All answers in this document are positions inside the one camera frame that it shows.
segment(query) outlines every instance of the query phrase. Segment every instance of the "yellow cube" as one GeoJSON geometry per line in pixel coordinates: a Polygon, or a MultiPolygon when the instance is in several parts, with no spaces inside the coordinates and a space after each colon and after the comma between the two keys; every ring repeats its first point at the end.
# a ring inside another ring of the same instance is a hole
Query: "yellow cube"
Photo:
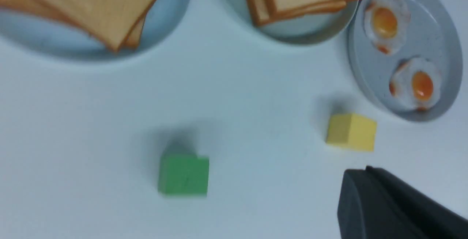
{"type": "Polygon", "coordinates": [[[330,118],[327,144],[344,149],[374,151],[377,122],[358,114],[337,114],[330,118]]]}

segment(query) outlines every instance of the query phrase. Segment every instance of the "green cube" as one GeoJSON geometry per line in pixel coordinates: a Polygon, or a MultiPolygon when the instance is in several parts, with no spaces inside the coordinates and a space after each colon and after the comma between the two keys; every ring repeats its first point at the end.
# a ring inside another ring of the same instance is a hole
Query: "green cube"
{"type": "Polygon", "coordinates": [[[166,154],[159,165],[158,190],[167,196],[205,196],[210,161],[193,154],[166,154]]]}

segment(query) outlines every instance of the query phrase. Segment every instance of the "white surface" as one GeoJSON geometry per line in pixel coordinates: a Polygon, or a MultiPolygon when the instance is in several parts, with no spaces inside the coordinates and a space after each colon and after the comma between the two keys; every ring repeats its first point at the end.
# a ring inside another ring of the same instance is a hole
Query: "white surface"
{"type": "MultiPolygon", "coordinates": [[[[442,0],[468,56],[465,1],[442,0]]],[[[0,238],[339,238],[342,174],[367,164],[468,217],[467,84],[445,116],[408,124],[358,91],[344,41],[276,44],[219,0],[192,0],[164,43],[118,64],[51,62],[1,39],[0,238]],[[378,121],[373,154],[324,144],[334,102],[378,121]],[[207,199],[157,193],[172,130],[210,156],[207,199]]]]}

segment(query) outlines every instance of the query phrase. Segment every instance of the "plate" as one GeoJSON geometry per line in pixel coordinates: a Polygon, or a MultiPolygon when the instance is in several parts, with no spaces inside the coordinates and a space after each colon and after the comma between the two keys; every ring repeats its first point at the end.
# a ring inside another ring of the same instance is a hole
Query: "plate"
{"type": "Polygon", "coordinates": [[[256,28],[252,24],[246,0],[222,1],[228,12],[250,30],[293,45],[312,45],[331,39],[348,27],[358,7],[358,1],[352,1],[338,13],[306,15],[256,28]]]}
{"type": "Polygon", "coordinates": [[[366,97],[408,121],[431,121],[443,115],[455,101],[461,86],[463,56],[455,25],[439,0],[405,0],[411,11],[407,41],[392,56],[376,50],[364,31],[362,0],[349,32],[349,58],[354,76],[366,97]],[[396,68],[413,57],[430,59],[442,72],[440,101],[426,112],[407,111],[391,95],[389,83],[396,68]]]}
{"type": "Polygon", "coordinates": [[[112,60],[144,52],[163,41],[179,24],[189,0],[157,0],[147,13],[137,50],[110,52],[85,31],[35,16],[0,9],[0,35],[42,54],[74,60],[112,60]]]}

